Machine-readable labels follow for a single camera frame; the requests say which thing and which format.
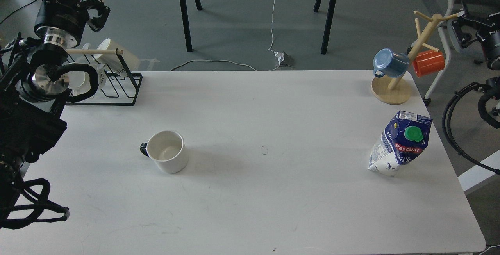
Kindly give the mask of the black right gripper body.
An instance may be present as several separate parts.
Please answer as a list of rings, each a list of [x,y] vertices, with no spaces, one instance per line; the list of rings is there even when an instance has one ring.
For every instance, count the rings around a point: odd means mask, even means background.
[[[500,27],[498,24],[477,28],[476,37],[482,47],[486,65],[490,70],[500,70]]]

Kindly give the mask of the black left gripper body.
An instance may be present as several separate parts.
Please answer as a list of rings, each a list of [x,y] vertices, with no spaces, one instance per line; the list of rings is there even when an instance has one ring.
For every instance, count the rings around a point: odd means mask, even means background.
[[[98,15],[82,8],[83,0],[42,0],[35,20],[34,33],[43,38],[50,27],[61,29],[73,39],[81,39],[87,21]]]

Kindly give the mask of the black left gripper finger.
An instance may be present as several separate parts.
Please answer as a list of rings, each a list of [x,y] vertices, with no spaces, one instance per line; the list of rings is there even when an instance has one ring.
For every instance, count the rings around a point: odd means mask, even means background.
[[[99,32],[105,26],[108,16],[111,12],[110,8],[104,4],[103,0],[86,0],[81,2],[81,8],[86,11],[96,10],[97,16],[90,18],[86,23],[94,32]]]

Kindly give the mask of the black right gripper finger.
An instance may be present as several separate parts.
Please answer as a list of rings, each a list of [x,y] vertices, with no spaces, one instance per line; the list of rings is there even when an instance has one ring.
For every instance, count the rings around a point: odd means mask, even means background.
[[[474,42],[478,42],[476,37],[477,28],[481,25],[492,27],[499,24],[500,15],[494,13],[488,17],[477,17],[473,15],[464,15],[457,20],[452,21],[452,31],[455,34],[460,48],[466,48]]]

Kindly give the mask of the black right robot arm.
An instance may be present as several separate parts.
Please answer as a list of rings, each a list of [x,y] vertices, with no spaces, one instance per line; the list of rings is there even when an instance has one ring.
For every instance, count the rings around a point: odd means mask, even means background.
[[[499,70],[499,55],[500,55],[500,16],[499,13],[493,13],[486,18],[477,17],[464,13],[464,15],[450,22],[452,34],[457,40],[457,45],[460,48],[467,48],[472,43],[480,43],[482,53],[486,61],[486,66],[490,70]],[[492,168],[485,164],[480,163],[471,156],[469,156],[456,142],[452,135],[451,121],[452,114],[458,102],[471,91],[479,91],[482,96],[477,102],[477,111],[483,121],[495,129],[499,129],[499,121],[495,118],[499,116],[499,107],[495,110],[488,112],[486,104],[490,100],[499,100],[500,88],[499,77],[493,77],[486,81],[485,84],[479,82],[472,82],[459,91],[456,91],[454,96],[450,99],[443,111],[441,118],[441,125],[445,134],[445,139],[452,146],[452,148],[466,160],[474,165],[487,169],[494,174],[499,174],[498,168]]]

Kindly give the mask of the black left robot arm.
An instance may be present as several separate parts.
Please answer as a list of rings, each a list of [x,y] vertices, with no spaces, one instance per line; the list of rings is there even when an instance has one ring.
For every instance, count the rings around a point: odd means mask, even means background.
[[[99,75],[88,64],[66,63],[67,50],[80,45],[86,25],[100,31],[110,9],[102,0],[41,0],[34,33],[21,34],[2,50],[1,68],[1,227],[21,229],[42,222],[44,211],[61,214],[46,223],[66,221],[69,209],[48,199],[48,180],[23,180],[24,164],[33,164],[53,148],[67,128],[60,116],[66,103],[86,100],[98,91]]]

